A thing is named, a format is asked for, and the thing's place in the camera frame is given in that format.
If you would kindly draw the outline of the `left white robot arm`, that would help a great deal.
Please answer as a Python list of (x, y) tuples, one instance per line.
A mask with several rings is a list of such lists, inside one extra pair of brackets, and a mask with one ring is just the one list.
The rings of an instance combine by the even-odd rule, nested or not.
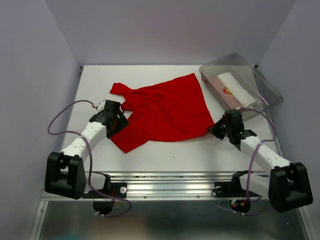
[(93, 163), (93, 149), (104, 139), (110, 139), (129, 125), (120, 102), (102, 100), (94, 104), (89, 100), (75, 103), (89, 103), (97, 110), (79, 133), (66, 130), (54, 133), (51, 122), (47, 132), (52, 136), (74, 134), (76, 139), (59, 152), (51, 152), (47, 157), (44, 189), (47, 193), (78, 200), (91, 188), (90, 174), (85, 173), (84, 161)]

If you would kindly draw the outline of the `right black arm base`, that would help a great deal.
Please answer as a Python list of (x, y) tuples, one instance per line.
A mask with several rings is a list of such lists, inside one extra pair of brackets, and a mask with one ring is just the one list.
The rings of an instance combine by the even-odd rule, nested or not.
[(244, 188), (241, 187), (240, 177), (247, 177), (248, 171), (237, 171), (232, 175), (230, 181), (216, 181), (211, 195), (216, 198), (242, 198), (246, 197), (247, 181), (244, 181)]

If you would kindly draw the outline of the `red t-shirt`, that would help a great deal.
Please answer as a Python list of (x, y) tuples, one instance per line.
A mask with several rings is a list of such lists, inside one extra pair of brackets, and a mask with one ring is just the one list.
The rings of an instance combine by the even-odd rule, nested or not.
[(111, 137), (128, 153), (148, 141), (180, 142), (201, 137), (214, 125), (202, 88), (191, 73), (137, 89), (114, 83), (110, 93), (124, 97), (129, 125)]

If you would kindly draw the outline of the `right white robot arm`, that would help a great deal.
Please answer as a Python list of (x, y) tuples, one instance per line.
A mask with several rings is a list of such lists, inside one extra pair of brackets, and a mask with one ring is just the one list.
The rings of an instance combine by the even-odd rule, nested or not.
[(249, 215), (251, 205), (261, 198), (269, 201), (278, 213), (308, 206), (313, 203), (307, 168), (300, 162), (293, 163), (265, 144), (271, 139), (261, 140), (258, 135), (245, 129), (243, 113), (249, 108), (230, 109), (208, 129), (217, 139), (228, 138), (229, 143), (250, 157), (247, 170), (237, 171), (228, 182), (215, 182), (212, 195), (228, 198), (235, 213)]

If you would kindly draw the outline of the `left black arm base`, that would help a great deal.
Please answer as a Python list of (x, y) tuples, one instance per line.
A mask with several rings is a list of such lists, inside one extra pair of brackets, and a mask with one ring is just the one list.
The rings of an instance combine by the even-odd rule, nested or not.
[[(125, 199), (127, 197), (128, 184), (123, 181), (118, 182), (111, 180), (111, 176), (109, 174), (94, 171), (91, 174), (91, 183), (97, 191), (105, 195), (120, 199)], [(82, 198), (102, 199), (103, 196), (93, 191), (87, 182)]]

